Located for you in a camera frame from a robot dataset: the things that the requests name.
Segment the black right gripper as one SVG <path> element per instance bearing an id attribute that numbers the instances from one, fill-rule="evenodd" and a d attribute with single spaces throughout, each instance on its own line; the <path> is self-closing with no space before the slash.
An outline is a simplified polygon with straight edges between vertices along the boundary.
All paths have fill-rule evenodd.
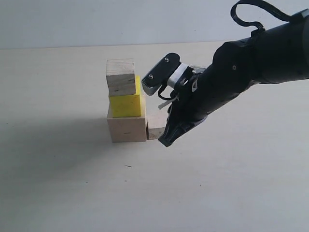
<path id="1" fill-rule="evenodd" d="M 225 42 L 214 53 L 211 65 L 188 82 L 169 107 L 165 129 L 158 138 L 165 147 L 254 84 L 252 46 Z"/>

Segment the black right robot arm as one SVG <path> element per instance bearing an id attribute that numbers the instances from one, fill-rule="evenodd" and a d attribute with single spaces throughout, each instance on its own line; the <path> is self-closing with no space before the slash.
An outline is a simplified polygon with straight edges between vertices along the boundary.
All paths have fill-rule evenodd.
<path id="1" fill-rule="evenodd" d="M 256 84 L 280 84 L 309 77 L 309 12 L 249 38 L 223 43 L 204 71 L 193 73 L 168 109 L 160 143 L 172 143 Z"/>

